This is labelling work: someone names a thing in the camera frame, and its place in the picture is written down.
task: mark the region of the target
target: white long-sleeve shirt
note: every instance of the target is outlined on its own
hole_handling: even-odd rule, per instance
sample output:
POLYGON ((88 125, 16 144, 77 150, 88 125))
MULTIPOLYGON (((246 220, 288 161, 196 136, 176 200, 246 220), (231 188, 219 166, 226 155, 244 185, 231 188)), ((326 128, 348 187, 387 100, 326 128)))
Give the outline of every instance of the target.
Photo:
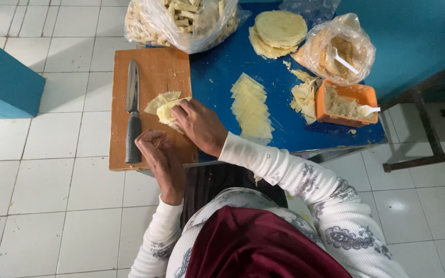
POLYGON ((317 243, 353 277, 407 277, 387 249, 379 225, 370 216, 370 207, 361 203, 356 190, 331 170, 290 155, 287 150, 261 146, 232 133, 219 160, 250 169, 271 185, 301 197, 314 217, 313 225, 255 190, 231 188, 195 213, 182 232, 179 217, 183 204, 170 206, 159 199, 129 278, 183 278, 202 226, 225 205, 275 213, 317 243))

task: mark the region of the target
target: orange plastic container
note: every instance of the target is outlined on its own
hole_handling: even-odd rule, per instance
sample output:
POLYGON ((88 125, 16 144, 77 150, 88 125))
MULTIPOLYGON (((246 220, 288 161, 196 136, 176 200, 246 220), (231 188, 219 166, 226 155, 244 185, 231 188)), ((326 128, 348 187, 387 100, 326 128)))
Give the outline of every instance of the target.
POLYGON ((334 84, 332 81, 325 79, 320 88, 315 94, 315 111, 317 113, 317 120, 319 122, 328 122, 334 124, 340 124, 350 127, 362 127, 369 124, 375 124, 379 120, 379 115, 375 113, 375 119, 373 121, 359 120, 352 117, 346 117, 341 115, 330 114, 325 108, 325 84, 330 83, 336 86, 336 91, 338 95, 347 98, 348 100, 358 100, 360 105, 368 105, 370 107, 377 107, 377 97, 375 96, 374 88, 367 85, 350 85, 350 86, 339 86, 334 84))

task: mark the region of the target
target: hand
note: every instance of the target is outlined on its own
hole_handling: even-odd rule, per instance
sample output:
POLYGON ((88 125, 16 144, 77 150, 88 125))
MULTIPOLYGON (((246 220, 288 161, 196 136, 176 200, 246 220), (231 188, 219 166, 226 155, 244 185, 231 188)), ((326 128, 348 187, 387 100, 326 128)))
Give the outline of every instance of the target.
POLYGON ((186 175, 170 138, 164 131, 148 129, 135 139, 161 188, 161 200, 172 206, 182 203, 186 175))
POLYGON ((227 137, 227 130, 214 110, 197 99, 186 99, 171 108, 176 125, 203 152, 219 157, 227 137))

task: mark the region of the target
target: wooden cutting board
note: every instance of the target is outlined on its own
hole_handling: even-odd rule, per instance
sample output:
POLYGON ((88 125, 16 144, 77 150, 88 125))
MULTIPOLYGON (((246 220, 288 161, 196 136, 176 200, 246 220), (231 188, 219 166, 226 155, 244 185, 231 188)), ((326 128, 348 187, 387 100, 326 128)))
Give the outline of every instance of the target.
POLYGON ((142 130, 166 131, 174 141, 176 154, 183 164, 197 163, 197 147, 186 136, 159 123, 157 115, 145 113, 147 104, 158 94, 181 91, 180 98, 192 96, 189 55, 170 47, 118 50, 114 54, 113 100, 111 108, 111 137, 109 143, 109 170, 147 170, 145 157, 138 164, 126 164, 126 137, 128 118, 125 110, 127 75, 130 58, 139 65, 139 110, 142 130))

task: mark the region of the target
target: black knife handle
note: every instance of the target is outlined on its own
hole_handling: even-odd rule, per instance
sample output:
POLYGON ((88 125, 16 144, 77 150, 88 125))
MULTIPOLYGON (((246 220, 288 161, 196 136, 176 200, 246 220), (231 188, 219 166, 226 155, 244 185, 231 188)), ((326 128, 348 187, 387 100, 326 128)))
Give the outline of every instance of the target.
POLYGON ((135 139, 142 133, 142 123, 140 122, 138 114, 134 114, 135 112, 132 112, 128 119, 127 150, 125 158, 127 164, 135 164, 142 161, 142 153, 135 145, 135 139))

